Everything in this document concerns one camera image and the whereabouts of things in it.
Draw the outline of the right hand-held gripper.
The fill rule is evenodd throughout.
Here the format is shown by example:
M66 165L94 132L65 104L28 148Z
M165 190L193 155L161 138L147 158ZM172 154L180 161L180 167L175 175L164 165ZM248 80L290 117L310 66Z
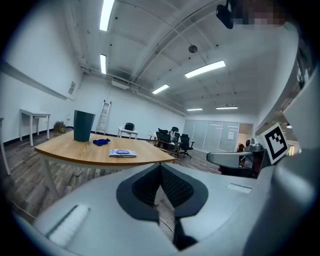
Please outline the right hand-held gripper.
M288 143L279 123L274 124L253 138L262 145L262 150L249 152L210 152L206 160L219 165L219 171L225 176L256 179L265 167L277 164L288 152ZM241 160L250 160L252 167L238 168Z

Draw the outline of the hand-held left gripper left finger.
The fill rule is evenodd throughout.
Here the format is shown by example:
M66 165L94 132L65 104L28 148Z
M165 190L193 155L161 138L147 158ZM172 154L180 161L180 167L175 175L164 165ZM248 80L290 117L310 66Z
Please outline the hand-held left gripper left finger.
M132 218L118 204L118 185L146 165L94 178L43 211L34 228L46 235L75 205L90 210L67 246L80 256L170 256L177 248L157 222Z

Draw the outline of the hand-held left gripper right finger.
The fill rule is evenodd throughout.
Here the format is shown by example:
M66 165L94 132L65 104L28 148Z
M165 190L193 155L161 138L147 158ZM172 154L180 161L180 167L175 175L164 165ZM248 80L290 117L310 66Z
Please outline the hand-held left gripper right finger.
M227 176L165 164L205 185L208 195L197 214L176 222L187 244L162 256L266 256L272 253L268 215L274 168L257 179Z

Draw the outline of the wet wipe pack purple lid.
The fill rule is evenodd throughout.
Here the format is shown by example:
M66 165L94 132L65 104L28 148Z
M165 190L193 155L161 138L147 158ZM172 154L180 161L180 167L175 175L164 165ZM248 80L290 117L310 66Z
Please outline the wet wipe pack purple lid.
M128 149L111 149L109 151L109 157L114 158L135 158L137 154Z

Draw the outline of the frosted glass partition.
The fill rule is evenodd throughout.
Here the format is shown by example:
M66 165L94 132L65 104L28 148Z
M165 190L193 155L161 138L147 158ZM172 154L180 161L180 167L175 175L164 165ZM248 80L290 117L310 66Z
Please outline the frosted glass partition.
M190 142L194 142L192 147L196 150L228 153L236 151L239 126L238 122L187 119L183 133L190 137ZM234 132L233 140L228 140L228 132Z

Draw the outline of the wooden shelf rack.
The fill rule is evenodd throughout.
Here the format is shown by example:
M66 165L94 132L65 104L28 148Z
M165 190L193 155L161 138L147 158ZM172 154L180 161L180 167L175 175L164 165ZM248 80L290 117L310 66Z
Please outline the wooden shelf rack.
M176 162L176 159L179 157L180 153L180 145L179 144L172 144L162 140L156 140L154 146L161 151L167 153L168 155L174 157L173 163Z

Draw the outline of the white table with slanted legs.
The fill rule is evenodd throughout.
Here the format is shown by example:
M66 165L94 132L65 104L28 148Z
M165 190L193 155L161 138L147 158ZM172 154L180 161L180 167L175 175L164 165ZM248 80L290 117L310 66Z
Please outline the white table with slanted legs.
M132 137L132 135L134 135L134 139L137 140L138 139L138 132L136 130L127 130L125 129L123 126L119 126L118 127L118 133L117 133L117 137L121 138L123 133L129 134L129 138Z

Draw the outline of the dark teal waste bin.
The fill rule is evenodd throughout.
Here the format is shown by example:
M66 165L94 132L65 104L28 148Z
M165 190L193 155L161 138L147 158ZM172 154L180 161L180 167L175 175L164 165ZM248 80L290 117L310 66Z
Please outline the dark teal waste bin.
M74 111L73 135L75 141L89 141L95 116L95 114L84 111Z

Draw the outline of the aluminium ladder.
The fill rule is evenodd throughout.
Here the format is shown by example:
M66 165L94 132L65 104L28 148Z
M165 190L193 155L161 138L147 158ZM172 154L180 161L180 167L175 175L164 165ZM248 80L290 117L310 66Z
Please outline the aluminium ladder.
M96 129L95 129L95 133L103 133L104 135L106 134L111 106L112 106L111 101L110 102L106 102L105 100L103 101L100 116L98 118Z

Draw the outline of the white side table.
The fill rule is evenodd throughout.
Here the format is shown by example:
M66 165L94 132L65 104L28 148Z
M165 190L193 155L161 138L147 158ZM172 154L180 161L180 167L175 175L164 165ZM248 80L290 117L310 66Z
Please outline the white side table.
M30 110L25 110L25 109L20 109L19 110L19 140L22 141L23 140L23 135L22 135L22 131L23 131L23 115L28 116L29 118L29 143L30 146L33 147L34 143L33 143L33 119L37 119L37 129L36 129L36 135L39 136L40 135L40 131L39 131L39 119L44 119L46 118L46 139L49 140L50 139L50 128L49 128L49 124L50 124L50 113L47 112L38 112L38 111L30 111Z

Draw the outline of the white ceiling air conditioner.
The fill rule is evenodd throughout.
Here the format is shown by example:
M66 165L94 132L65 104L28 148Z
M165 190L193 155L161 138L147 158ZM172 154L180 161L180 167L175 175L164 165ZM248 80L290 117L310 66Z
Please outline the white ceiling air conditioner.
M127 89L130 88L129 85L127 85L127 84L125 84L125 83L122 83L122 82L119 82L119 81L114 80L114 79L111 81L111 85L114 86L114 87L123 89L123 90L127 90Z

